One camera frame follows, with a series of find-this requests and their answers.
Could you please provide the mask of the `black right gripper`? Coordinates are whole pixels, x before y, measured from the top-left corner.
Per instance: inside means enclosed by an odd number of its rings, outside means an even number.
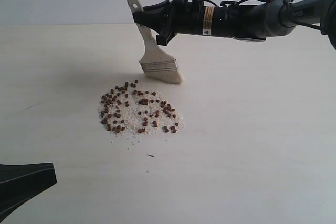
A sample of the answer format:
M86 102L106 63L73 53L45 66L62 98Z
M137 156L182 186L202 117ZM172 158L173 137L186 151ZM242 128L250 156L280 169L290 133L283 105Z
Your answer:
M204 12L205 6L198 0L165 0L132 15L135 23L158 33L158 45L168 45L176 34L203 35Z

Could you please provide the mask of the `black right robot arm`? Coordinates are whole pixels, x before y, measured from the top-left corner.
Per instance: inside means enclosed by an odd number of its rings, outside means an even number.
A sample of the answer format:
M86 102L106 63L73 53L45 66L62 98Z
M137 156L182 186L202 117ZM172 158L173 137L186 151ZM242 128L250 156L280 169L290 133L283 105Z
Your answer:
M291 33L296 26L326 35L335 46L335 0L241 0L205 6L205 0L163 1L133 12L136 24L157 32L166 46L177 34L264 42Z

